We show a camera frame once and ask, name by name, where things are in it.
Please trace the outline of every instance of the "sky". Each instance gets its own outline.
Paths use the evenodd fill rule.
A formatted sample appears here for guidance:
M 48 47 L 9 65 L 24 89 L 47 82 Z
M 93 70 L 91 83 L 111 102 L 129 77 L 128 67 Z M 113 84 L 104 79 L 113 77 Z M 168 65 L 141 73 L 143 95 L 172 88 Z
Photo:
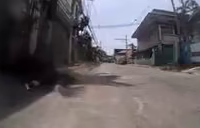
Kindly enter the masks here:
M 87 7 L 90 10 L 89 15 L 93 26 L 98 25 L 117 25 L 140 23 L 148 12 L 153 9 L 165 9 L 172 11 L 171 0 L 87 0 Z M 135 39 L 131 39 L 132 34 L 137 29 L 135 26 L 98 29 L 94 32 L 107 54 L 112 55 L 115 48 L 125 48 L 125 42 L 115 40 L 116 38 L 125 38 L 128 36 L 129 43 L 137 45 Z

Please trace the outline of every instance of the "concrete road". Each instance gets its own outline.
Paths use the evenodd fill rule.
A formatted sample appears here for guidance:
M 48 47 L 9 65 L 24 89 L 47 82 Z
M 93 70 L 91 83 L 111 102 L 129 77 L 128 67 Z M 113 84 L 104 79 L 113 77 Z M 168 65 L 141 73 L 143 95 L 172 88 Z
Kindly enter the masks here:
M 200 128 L 200 76 L 115 64 L 80 73 L 70 91 L 56 87 L 0 128 Z

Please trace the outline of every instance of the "roof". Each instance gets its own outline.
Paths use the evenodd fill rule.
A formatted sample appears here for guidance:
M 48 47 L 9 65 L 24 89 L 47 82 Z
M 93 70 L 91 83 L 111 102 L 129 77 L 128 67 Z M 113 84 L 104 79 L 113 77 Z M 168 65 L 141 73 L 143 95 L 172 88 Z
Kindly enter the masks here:
M 150 31 L 149 26 L 155 23 L 174 23 L 175 13 L 165 10 L 154 9 L 141 22 L 136 31 L 133 33 L 132 38 L 139 38 L 141 33 L 147 30 Z

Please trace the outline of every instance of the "gray wall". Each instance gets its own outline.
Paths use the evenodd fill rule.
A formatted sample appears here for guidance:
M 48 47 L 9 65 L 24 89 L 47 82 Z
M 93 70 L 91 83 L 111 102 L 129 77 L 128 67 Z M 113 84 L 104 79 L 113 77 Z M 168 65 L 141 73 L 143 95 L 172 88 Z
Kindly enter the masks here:
M 69 32 L 58 22 L 53 22 L 52 27 L 53 62 L 58 68 L 68 64 Z

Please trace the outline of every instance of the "utility pole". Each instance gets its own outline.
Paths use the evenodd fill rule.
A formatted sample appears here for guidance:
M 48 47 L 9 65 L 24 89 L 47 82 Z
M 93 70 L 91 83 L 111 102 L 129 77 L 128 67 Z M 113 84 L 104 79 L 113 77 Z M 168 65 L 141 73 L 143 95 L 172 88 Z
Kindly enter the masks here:
M 128 50 L 128 38 L 127 38 L 127 35 L 125 36 L 125 38 L 117 38 L 115 40 L 125 41 L 125 48 L 126 48 L 125 57 L 126 57 L 126 62 L 127 62 L 127 60 L 128 60 L 128 58 L 127 58 L 127 50 Z
M 175 21 L 176 21 L 176 29 L 177 29 L 177 35 L 178 35 L 178 38 L 179 38 L 179 42 L 175 43 L 175 63 L 178 64 L 179 62 L 179 47 L 180 47 L 180 41 L 181 41 L 181 36 L 180 36 L 180 32 L 181 32 L 181 28 L 180 28 L 180 21 L 179 21 L 179 15 L 177 13 L 177 10 L 176 10 L 176 7 L 175 7 L 175 3 L 174 3 L 174 0 L 171 0 L 171 3 L 172 3 L 172 8 L 173 8 L 173 11 L 175 13 Z

